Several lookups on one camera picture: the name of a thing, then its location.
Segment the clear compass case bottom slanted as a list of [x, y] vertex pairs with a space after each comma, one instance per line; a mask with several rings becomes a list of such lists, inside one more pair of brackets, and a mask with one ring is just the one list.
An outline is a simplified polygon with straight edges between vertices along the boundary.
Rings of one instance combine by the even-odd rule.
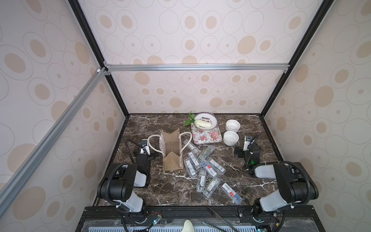
[[209, 199], [215, 190], [218, 188], [221, 180], [218, 177], [214, 177], [209, 184], [206, 186], [205, 190], [203, 191], [203, 195], [206, 199]]

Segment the aluminium rail back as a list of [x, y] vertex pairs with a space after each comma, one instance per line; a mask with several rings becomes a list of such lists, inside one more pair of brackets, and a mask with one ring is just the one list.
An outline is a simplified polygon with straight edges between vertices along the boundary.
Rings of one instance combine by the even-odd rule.
[[110, 72], [288, 70], [288, 63], [107, 65]]

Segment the white ceramic cup rear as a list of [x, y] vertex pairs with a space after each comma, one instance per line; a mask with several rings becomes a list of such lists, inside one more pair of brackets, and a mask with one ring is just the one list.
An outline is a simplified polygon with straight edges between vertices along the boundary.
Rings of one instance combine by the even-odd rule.
[[240, 123], [237, 120], [230, 119], [226, 122], [225, 129], [226, 131], [233, 131], [237, 133], [241, 128]]

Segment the white vegetable with green leaves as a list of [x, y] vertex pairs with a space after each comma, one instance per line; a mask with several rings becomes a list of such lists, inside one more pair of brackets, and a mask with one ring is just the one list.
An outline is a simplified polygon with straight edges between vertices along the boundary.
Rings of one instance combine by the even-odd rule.
[[188, 117], [189, 119], [184, 123], [184, 126], [194, 124], [201, 130], [210, 130], [212, 128], [212, 123], [209, 118], [202, 117], [201, 119], [196, 119], [196, 116], [192, 113], [189, 113]]

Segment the white ceramic cup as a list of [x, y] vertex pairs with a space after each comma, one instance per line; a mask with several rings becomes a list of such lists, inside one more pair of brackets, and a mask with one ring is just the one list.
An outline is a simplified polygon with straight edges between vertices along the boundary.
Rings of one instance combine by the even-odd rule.
[[235, 146], [239, 142], [239, 135], [234, 131], [226, 131], [223, 134], [223, 142], [226, 146]]
[[226, 122], [225, 129], [226, 131], [233, 131], [237, 133], [241, 128], [240, 123], [237, 120], [230, 119]]

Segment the black base frame front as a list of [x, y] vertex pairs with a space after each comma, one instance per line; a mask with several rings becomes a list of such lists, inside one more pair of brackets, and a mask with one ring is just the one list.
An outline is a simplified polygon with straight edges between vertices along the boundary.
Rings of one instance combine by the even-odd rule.
[[113, 206], [87, 207], [77, 232], [180, 232], [189, 220], [196, 232], [323, 232], [313, 206], [263, 213], [250, 206], [150, 206], [147, 216], [120, 213]]

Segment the aluminium rail left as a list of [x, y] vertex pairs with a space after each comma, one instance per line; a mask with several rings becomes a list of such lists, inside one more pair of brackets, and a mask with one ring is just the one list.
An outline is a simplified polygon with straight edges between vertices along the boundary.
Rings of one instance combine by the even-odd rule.
[[80, 93], [75, 97], [70, 105], [66, 108], [57, 122], [48, 131], [40, 143], [31, 152], [30, 156], [22, 163], [10, 181], [1, 191], [1, 217], [4, 216], [10, 205], [21, 192], [25, 184], [34, 174], [46, 155], [49, 153], [53, 145], [57, 142], [61, 134], [72, 121], [77, 111], [81, 108], [91, 92], [107, 73], [106, 67], [101, 67], [91, 79], [87, 82]]

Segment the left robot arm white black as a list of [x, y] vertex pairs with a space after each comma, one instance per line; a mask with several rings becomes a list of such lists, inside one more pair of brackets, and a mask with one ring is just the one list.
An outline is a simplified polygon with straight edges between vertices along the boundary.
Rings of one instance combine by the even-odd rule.
[[146, 188], [151, 180], [151, 161], [158, 157], [157, 152], [151, 152], [146, 139], [135, 143], [125, 140], [125, 146], [132, 143], [139, 148], [131, 152], [128, 149], [132, 163], [113, 163], [106, 171], [97, 187], [97, 197], [116, 207], [122, 213], [146, 214], [146, 203], [135, 192], [134, 188]]

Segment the clear compass case red blue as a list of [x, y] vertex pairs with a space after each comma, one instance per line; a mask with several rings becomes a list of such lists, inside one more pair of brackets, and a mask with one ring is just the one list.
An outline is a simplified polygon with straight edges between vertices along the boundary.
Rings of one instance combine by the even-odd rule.
[[201, 166], [205, 169], [205, 171], [210, 175], [211, 178], [215, 178], [218, 176], [218, 173], [214, 170], [209, 161], [201, 161]]

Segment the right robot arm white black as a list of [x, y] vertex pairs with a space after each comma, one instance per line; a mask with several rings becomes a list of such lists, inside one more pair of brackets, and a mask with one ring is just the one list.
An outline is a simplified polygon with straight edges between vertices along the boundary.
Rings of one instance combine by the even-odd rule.
[[319, 190], [300, 162], [260, 161], [260, 135], [245, 136], [243, 148], [235, 148], [234, 154], [244, 159], [243, 168], [256, 178], [275, 179], [278, 190], [256, 199], [252, 214], [260, 216], [265, 212], [274, 212], [305, 205], [319, 197]]

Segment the floral square plate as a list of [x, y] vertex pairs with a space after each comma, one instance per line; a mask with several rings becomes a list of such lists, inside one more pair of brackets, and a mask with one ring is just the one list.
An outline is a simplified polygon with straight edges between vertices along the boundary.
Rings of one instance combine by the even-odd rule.
[[201, 130], [191, 124], [193, 143], [196, 145], [222, 142], [223, 138], [218, 126], [212, 130]]

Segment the aluminium rail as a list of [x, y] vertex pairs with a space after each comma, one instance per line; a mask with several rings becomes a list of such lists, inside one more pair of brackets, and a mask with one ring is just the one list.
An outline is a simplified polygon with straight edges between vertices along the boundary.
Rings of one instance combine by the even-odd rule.
[[110, 72], [288, 70], [288, 63], [107, 65]]
[[81, 108], [91, 92], [107, 73], [106, 67], [101, 67], [91, 79], [87, 82], [80, 93], [75, 97], [70, 105], [66, 108], [57, 122], [48, 131], [40, 143], [31, 152], [30, 156], [22, 163], [10, 181], [1, 191], [1, 217], [4, 216], [10, 205], [21, 192], [25, 184], [34, 174], [46, 155], [49, 153], [53, 145], [57, 142], [61, 134], [72, 121], [77, 111]]

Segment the round patterned bowl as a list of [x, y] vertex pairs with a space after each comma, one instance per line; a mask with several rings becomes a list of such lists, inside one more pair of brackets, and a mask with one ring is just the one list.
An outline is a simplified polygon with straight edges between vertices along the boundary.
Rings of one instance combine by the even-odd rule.
[[199, 113], [195, 116], [194, 125], [198, 129], [209, 131], [216, 128], [218, 122], [216, 116], [211, 113]]

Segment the white ceramic cup front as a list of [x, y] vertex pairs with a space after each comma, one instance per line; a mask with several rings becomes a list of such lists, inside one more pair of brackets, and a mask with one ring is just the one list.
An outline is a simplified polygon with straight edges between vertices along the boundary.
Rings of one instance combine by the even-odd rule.
[[226, 146], [235, 146], [239, 142], [239, 135], [234, 131], [226, 131], [223, 134], [223, 142]]

